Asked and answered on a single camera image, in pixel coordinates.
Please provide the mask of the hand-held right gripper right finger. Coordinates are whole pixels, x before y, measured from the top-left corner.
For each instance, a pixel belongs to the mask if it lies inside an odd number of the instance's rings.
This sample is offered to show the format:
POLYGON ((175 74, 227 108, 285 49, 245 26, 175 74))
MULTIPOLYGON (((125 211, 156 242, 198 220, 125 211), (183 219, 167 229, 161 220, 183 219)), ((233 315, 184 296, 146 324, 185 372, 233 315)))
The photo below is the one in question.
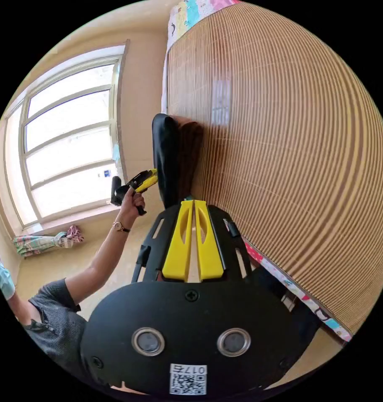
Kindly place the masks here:
POLYGON ((199 280, 219 280, 222 278, 224 270, 207 203, 194 200, 194 211, 199 280))

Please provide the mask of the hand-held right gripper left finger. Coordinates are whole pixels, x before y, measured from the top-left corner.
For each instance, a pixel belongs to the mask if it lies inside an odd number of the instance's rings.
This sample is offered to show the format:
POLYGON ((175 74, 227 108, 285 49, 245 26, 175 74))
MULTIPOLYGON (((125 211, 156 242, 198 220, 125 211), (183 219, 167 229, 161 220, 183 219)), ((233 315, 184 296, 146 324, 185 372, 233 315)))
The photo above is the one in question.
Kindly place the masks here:
POLYGON ((181 202, 171 242, 162 269, 162 275, 167 280, 188 280, 193 211, 193 201, 181 202))

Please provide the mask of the person's left hand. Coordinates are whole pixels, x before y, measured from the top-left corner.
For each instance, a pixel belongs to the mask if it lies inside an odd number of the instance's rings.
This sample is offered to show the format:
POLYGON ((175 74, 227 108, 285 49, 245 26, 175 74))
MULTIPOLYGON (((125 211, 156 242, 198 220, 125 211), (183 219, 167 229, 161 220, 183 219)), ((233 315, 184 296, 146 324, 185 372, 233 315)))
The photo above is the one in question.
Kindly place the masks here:
POLYGON ((144 198, 142 194, 136 193, 132 187, 129 187, 118 215, 118 221, 125 229, 131 229, 139 217, 138 207, 145 208, 144 198))

